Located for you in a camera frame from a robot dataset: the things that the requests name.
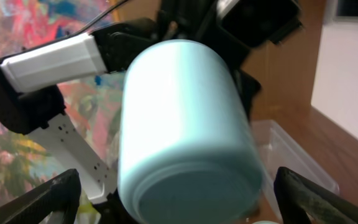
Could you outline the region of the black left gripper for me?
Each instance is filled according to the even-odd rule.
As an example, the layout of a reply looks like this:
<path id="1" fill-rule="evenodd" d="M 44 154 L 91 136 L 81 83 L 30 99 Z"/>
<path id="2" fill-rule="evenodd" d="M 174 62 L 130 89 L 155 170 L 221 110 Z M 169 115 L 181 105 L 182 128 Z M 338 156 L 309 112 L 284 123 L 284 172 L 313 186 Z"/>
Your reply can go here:
<path id="1" fill-rule="evenodd" d="M 285 40 L 302 23 L 295 0 L 163 0 L 158 40 L 188 39 L 213 49 L 227 64 L 242 105 L 250 115 L 261 84 L 241 69 L 253 49 Z"/>

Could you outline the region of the light blue cup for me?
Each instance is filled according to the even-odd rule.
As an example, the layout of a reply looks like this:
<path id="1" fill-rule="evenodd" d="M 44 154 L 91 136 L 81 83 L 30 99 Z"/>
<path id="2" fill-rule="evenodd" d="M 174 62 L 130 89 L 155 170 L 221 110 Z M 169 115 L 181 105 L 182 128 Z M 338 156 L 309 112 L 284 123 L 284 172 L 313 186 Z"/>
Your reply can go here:
<path id="1" fill-rule="evenodd" d="M 263 170 L 231 73 L 209 47 L 155 44 L 131 63 L 117 190 L 139 223 L 231 223 L 257 206 Z"/>

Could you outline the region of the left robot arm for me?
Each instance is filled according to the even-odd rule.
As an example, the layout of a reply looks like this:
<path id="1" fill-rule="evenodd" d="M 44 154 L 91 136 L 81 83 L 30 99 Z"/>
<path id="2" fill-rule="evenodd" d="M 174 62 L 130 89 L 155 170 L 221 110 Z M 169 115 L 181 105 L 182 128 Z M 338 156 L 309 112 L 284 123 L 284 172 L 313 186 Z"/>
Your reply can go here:
<path id="1" fill-rule="evenodd" d="M 164 40 L 187 39 L 206 44 L 229 66 L 246 112 L 260 83 L 241 69 L 253 48 L 277 44 L 301 26 L 293 0 L 163 0 L 155 19 L 142 17 L 99 29 L 87 24 L 78 32 L 0 58 L 0 122 L 28 135 L 48 129 L 65 114 L 61 82 L 126 70 L 135 57 Z"/>

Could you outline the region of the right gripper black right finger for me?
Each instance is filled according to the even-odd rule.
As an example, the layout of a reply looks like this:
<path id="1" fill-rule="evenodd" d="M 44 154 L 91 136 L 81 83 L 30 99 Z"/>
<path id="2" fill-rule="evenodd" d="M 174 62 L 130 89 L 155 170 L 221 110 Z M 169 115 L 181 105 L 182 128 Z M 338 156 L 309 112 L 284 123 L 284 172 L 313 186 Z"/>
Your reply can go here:
<path id="1" fill-rule="evenodd" d="M 273 189 L 284 223 L 357 223 L 358 207 L 287 167 L 279 167 Z"/>

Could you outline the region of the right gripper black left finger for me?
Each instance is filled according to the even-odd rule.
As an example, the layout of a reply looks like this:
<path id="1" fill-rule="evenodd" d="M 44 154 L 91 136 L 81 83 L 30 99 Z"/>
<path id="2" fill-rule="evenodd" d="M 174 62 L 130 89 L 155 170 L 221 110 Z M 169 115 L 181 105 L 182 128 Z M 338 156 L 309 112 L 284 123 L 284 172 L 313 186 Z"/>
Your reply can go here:
<path id="1" fill-rule="evenodd" d="M 76 169 L 68 169 L 0 207 L 0 223 L 74 223 L 80 204 L 81 183 Z"/>

